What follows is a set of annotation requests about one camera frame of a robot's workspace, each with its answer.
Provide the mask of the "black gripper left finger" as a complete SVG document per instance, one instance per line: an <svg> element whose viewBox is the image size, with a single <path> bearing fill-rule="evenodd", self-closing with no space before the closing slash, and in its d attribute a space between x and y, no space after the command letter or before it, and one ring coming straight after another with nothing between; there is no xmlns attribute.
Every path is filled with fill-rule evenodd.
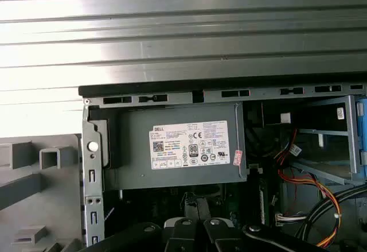
<svg viewBox="0 0 367 252"><path fill-rule="evenodd" d="M197 251L198 195L127 191L105 217L107 238L86 251Z"/></svg>

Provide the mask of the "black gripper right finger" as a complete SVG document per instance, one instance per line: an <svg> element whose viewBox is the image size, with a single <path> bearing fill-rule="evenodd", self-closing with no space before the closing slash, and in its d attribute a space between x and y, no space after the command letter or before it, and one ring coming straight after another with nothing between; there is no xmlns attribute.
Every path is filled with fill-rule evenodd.
<svg viewBox="0 0 367 252"><path fill-rule="evenodd" d="M204 227L209 242L216 251L328 251L306 242L306 228L331 208L331 202L326 199L320 201L309 212L301 239L278 232L266 226L244 226L243 229L228 227L225 222L212 224L205 221ZM338 251L358 251L358 245L346 240L340 241Z"/></svg>

